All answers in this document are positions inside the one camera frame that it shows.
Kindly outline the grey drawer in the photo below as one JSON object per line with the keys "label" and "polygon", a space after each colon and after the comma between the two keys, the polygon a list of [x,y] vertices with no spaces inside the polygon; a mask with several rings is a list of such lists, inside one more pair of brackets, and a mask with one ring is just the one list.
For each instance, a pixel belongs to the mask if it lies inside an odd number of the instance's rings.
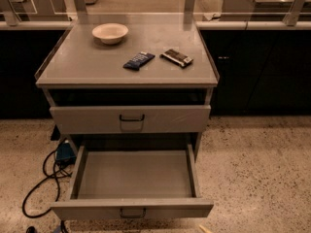
{"label": "grey drawer", "polygon": [[213,202],[199,191],[190,144],[178,150],[89,150],[81,147],[66,200],[52,204],[62,220],[206,217]]}
{"label": "grey drawer", "polygon": [[[51,107],[62,134],[181,133],[205,130],[211,111],[206,105]],[[119,115],[138,117],[122,122]]]}

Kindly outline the grey drawer cabinet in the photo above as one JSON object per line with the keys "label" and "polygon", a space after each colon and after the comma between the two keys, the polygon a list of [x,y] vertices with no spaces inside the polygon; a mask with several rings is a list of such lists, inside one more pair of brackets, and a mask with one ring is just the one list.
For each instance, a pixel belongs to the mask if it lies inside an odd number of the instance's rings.
{"label": "grey drawer cabinet", "polygon": [[[210,106],[218,83],[213,62],[196,27],[177,27],[178,23],[192,22],[183,14],[89,16],[70,30],[43,68],[37,85],[51,107]],[[123,24],[128,33],[118,44],[103,44],[92,36],[92,30],[105,23]],[[160,57],[170,49],[192,58],[192,64],[181,68]],[[138,71],[125,69],[123,65],[141,51],[155,58]],[[181,133],[195,149],[199,147],[203,131]],[[60,134],[78,149],[83,138],[91,135],[174,133]]]}

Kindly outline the blue snack bar wrapper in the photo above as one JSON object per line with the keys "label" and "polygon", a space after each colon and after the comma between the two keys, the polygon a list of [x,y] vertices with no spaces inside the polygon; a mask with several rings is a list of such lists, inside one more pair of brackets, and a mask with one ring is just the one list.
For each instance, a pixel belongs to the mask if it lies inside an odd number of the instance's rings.
{"label": "blue snack bar wrapper", "polygon": [[148,52],[139,52],[130,60],[128,60],[123,67],[125,69],[130,69],[134,71],[138,71],[142,66],[147,64],[149,61],[155,58],[154,54]]}

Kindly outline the dark brown snack bar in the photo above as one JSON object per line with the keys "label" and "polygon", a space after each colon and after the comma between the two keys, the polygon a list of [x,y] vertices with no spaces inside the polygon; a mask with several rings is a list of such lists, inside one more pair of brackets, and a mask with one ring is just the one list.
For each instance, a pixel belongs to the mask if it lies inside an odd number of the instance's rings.
{"label": "dark brown snack bar", "polygon": [[167,50],[160,55],[161,58],[178,65],[181,68],[186,68],[192,64],[193,59],[173,49]]}

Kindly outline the white ceramic bowl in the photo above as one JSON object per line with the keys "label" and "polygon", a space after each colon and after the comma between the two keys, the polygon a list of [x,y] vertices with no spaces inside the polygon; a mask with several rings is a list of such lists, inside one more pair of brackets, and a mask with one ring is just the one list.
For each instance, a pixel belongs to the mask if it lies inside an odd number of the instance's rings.
{"label": "white ceramic bowl", "polygon": [[92,36],[99,39],[103,44],[118,44],[128,33],[128,28],[119,23],[105,23],[96,26],[92,30]]}

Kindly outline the blue power box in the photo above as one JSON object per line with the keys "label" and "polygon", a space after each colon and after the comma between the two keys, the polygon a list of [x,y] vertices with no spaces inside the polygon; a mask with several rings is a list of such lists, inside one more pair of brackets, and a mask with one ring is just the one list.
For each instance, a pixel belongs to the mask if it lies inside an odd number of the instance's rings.
{"label": "blue power box", "polygon": [[74,164],[76,155],[73,152],[70,144],[66,141],[60,143],[56,148],[55,162],[58,165]]}

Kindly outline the steel background table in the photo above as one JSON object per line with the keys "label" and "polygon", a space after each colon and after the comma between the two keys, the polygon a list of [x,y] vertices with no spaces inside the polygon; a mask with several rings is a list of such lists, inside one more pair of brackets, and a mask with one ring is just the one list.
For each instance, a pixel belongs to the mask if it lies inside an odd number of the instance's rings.
{"label": "steel background table", "polygon": [[224,0],[221,20],[281,20],[294,0]]}

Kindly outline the grey background cart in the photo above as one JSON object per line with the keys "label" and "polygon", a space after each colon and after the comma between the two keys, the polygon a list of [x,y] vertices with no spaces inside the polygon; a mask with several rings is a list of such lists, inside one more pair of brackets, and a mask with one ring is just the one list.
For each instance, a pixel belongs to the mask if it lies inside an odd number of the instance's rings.
{"label": "grey background cart", "polygon": [[22,20],[67,21],[64,0],[10,0]]}

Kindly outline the grey counter rail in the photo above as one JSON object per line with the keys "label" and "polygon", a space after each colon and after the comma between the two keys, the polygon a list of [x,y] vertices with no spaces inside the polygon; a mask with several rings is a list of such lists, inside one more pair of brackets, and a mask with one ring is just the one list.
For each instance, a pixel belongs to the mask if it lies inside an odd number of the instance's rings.
{"label": "grey counter rail", "polygon": [[[8,26],[0,22],[0,30],[64,30],[80,25],[78,21],[23,21],[17,26]],[[288,26],[281,21],[193,21],[178,23],[179,29],[190,30],[311,30],[310,21],[299,21],[295,26]]]}

